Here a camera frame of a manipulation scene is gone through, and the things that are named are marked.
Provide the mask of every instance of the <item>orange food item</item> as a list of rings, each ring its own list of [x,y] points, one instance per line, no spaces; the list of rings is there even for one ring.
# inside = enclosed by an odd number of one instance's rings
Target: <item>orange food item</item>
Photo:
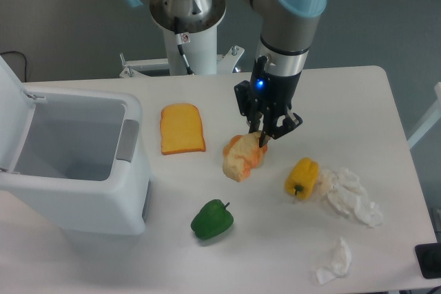
[[[202,120],[196,106],[176,103],[164,107],[160,127],[162,154],[205,151]]]
[[[259,147],[260,132],[234,136],[223,149],[223,173],[236,182],[248,178],[251,169],[258,167],[268,146]]]

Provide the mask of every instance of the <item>white table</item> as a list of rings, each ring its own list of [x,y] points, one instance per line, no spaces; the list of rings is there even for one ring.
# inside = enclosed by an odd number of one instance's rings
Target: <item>white table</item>
[[[223,175],[221,151],[233,135],[247,131],[233,86],[248,78],[41,83],[129,92],[142,102],[142,135],[154,172],[147,229],[139,237],[63,232],[1,192],[1,292],[332,294],[440,285],[421,276],[413,251],[435,236],[385,72],[305,70],[294,96],[304,124],[271,141],[264,165],[237,183]],[[207,151],[162,156],[161,109],[181,102],[199,108]],[[360,175],[382,207],[384,224],[368,229],[318,202],[295,202],[283,183],[303,156]],[[234,225],[200,243],[189,224],[213,198],[231,202]],[[341,235],[353,254],[350,273],[319,286],[313,265]]]

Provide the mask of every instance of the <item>gray floor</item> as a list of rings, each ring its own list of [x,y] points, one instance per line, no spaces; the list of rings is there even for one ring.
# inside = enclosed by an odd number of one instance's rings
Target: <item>gray floor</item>
[[[246,49],[251,70],[261,20],[240,0],[227,0],[218,51]],[[329,0],[306,68],[379,65],[389,77],[409,134],[434,102],[441,81],[441,0]],[[119,52],[129,59],[165,57],[147,8],[123,0],[0,0],[0,52],[29,60],[31,81],[114,78]],[[21,59],[7,57],[21,78]],[[441,205],[441,123],[412,150],[428,207]]]

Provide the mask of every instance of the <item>crumpled paper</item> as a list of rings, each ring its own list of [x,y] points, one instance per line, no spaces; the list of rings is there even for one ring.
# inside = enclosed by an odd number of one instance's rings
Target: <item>crumpled paper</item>
[[[346,276],[352,262],[352,254],[345,239],[340,237],[332,249],[331,258],[324,266],[316,269],[317,281],[320,285],[326,284],[337,277]]]
[[[323,169],[317,180],[318,193],[344,216],[352,215],[359,222],[376,227],[383,221],[378,204],[370,201],[360,177],[349,169]]]

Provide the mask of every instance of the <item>toast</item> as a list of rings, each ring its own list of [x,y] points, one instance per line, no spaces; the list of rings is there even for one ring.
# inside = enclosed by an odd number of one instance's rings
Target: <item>toast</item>
[[[202,120],[196,106],[176,103],[164,107],[160,127],[162,154],[205,151]]]

